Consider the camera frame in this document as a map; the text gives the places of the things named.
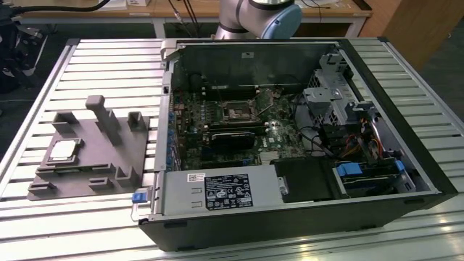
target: floor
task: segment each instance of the floor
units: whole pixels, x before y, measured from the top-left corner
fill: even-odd
[[[215,33],[216,25],[204,24],[200,36],[208,37]],[[173,24],[167,25],[167,36],[173,38],[188,37],[185,31]],[[59,58],[61,49],[69,38],[105,39],[105,38],[153,38],[153,28],[149,24],[67,24],[59,25],[57,33],[52,34],[40,58],[36,75],[40,86]],[[445,100],[447,104],[464,120],[464,20],[445,40],[440,50],[431,58],[420,74],[432,88]],[[23,123],[35,98],[40,92],[36,89],[17,89],[8,94],[0,94],[0,159]]]

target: white label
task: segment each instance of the white label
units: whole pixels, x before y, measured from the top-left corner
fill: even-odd
[[[251,200],[252,200],[251,197],[237,198],[237,202],[251,202]]]
[[[149,13],[129,13],[131,16],[149,16]]]
[[[255,53],[241,53],[241,58],[247,59],[247,58],[253,58],[255,57]]]
[[[204,181],[204,173],[191,173],[187,175],[187,182]]]

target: table leg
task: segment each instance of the table leg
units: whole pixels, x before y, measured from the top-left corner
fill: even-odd
[[[164,23],[165,23],[164,18],[152,18],[156,38],[167,38],[167,33],[164,31]]]
[[[351,23],[347,34],[345,34],[347,38],[356,38],[359,36],[364,26],[364,22],[365,22],[365,17],[357,17],[353,19],[353,22]]]

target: black cable on desk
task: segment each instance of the black cable on desk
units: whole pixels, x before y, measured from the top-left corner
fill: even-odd
[[[197,26],[197,20],[196,20],[196,15],[195,15],[192,5],[189,3],[189,0],[183,0],[183,2],[189,15],[189,19],[192,20],[192,23],[193,23],[196,37],[200,37],[200,33],[199,33],[200,27]]]
[[[12,13],[13,15],[20,15],[28,12],[35,11],[65,11],[65,12],[92,12],[99,10],[105,4],[108,4],[109,0],[101,1],[97,5],[92,7],[55,7],[55,6],[36,6],[36,7],[13,7]]]
[[[173,11],[173,15],[176,16],[176,19],[179,20],[180,24],[184,26],[184,29],[185,29],[185,32],[188,34],[188,36],[192,38],[192,34],[189,33],[189,30],[188,30],[188,27],[184,23],[184,20],[181,19],[181,16],[180,16],[180,13],[179,13],[179,10],[177,8],[175,7],[173,3],[171,0],[168,0],[169,4],[171,4],[171,7],[172,7],[172,11]]]
[[[317,10],[319,10],[319,23],[321,23],[321,12],[320,12],[320,9],[331,9],[331,7],[320,7],[319,3],[316,3],[313,0],[311,0],[311,2],[315,3],[316,7],[308,5],[308,4],[305,3],[304,0],[301,0],[301,2],[303,2],[303,4],[304,4],[307,7],[317,8]]]

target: barcode sticker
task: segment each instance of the barcode sticker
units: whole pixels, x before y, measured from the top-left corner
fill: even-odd
[[[149,13],[129,13],[131,16],[149,16]]]
[[[187,182],[204,181],[204,173],[191,173],[187,175]]]

